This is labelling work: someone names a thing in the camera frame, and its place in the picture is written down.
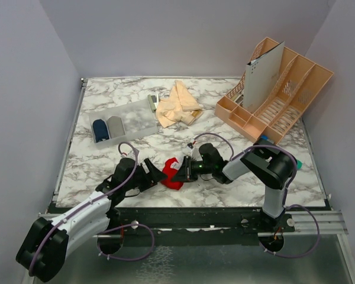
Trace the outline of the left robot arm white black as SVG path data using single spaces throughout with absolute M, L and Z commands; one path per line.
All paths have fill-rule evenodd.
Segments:
M 149 159 L 137 164 L 122 158 L 114 173 L 100 183 L 83 202 L 52 219 L 35 220 L 26 235 L 15 260 L 31 276 L 48 282 L 57 275 L 67 257 L 97 234 L 123 231 L 116 206 L 132 189 L 140 192 L 167 179 Z

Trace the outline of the red boxer underwear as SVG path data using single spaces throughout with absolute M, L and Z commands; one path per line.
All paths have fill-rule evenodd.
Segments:
M 180 161 L 176 157 L 166 160 L 162 172 L 167 175 L 167 178 L 161 181 L 161 184 L 169 189 L 178 191 L 183 186 L 183 182 L 173 182 L 172 178 L 177 174 L 179 169 Z

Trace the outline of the beige underwear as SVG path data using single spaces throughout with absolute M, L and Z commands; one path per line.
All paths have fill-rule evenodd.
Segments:
M 176 80 L 167 99 L 161 99 L 156 109 L 156 118 L 163 128 L 182 122 L 193 124 L 203 113 L 202 107 L 188 91 L 185 84 Z

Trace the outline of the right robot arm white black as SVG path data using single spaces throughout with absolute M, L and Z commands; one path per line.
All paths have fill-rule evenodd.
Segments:
M 189 156 L 183 158 L 172 182 L 193 182 L 199 175 L 211 175 L 220 184 L 230 184 L 252 172 L 265 188 L 261 227 L 274 231 L 281 225 L 288 187 L 297 172 L 297 160 L 293 155 L 262 138 L 231 160 L 224 160 L 211 143 L 201 145 L 198 152 L 200 160 Z

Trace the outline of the clear plastic storage box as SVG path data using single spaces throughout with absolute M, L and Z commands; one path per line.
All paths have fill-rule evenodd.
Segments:
M 156 117 L 147 99 L 91 112 L 89 125 L 93 143 L 98 149 L 157 132 Z

